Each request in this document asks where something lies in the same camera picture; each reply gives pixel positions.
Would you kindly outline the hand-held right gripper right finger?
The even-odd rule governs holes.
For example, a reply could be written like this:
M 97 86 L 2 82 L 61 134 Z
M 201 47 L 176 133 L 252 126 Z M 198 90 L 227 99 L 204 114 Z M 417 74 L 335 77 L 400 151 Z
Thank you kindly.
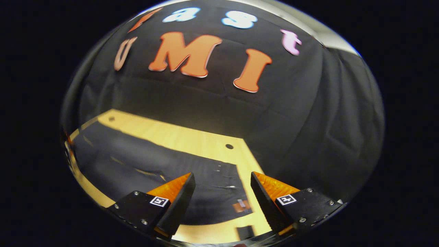
M 258 172 L 251 173 L 250 184 L 272 232 L 279 237 L 303 235 L 344 207 L 317 189 L 299 190 Z

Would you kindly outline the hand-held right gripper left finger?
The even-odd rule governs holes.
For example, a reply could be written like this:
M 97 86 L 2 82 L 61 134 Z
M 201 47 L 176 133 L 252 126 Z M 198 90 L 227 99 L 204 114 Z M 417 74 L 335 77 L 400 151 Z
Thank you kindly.
M 182 175 L 144 193 L 133 191 L 108 207 L 108 213 L 149 238 L 176 234 L 195 190 L 193 173 Z

